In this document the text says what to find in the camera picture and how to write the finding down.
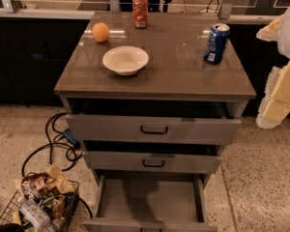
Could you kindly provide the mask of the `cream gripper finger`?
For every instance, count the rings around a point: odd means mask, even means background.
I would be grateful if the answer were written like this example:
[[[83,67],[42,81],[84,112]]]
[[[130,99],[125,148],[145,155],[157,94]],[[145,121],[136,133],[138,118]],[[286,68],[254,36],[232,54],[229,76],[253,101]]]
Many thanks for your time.
[[[290,61],[282,69],[272,68],[264,93],[256,124],[262,129],[273,129],[290,113]]]
[[[267,26],[260,29],[256,34],[256,38],[265,42],[276,42],[281,19],[282,16],[280,15],[272,22],[270,22]]]

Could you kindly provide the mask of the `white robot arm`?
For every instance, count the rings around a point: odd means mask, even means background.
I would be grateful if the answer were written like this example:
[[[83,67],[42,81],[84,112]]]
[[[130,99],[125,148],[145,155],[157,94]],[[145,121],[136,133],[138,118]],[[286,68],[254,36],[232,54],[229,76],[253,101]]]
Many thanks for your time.
[[[265,96],[258,108],[257,126],[273,129],[290,113],[290,6],[284,14],[260,29],[256,38],[277,42],[278,53],[289,59],[283,68],[272,68],[266,82]]]

